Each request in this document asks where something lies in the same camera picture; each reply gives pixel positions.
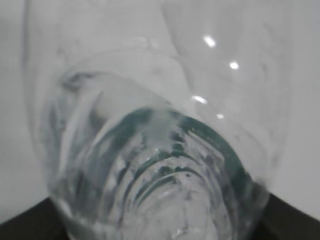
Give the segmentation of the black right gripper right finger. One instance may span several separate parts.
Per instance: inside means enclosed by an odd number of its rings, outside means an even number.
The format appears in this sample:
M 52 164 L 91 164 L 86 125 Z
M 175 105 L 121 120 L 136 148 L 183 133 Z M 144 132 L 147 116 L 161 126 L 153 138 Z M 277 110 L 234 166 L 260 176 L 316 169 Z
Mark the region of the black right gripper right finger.
M 258 240 L 320 240 L 320 221 L 271 195 L 257 225 Z

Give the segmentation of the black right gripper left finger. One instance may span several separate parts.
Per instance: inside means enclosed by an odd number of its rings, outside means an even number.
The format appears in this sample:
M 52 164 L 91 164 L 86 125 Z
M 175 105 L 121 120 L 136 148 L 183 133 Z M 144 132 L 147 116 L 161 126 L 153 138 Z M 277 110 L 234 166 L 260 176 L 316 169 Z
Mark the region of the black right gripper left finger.
M 53 203 L 46 198 L 0 225 L 2 240 L 64 240 L 65 228 Z

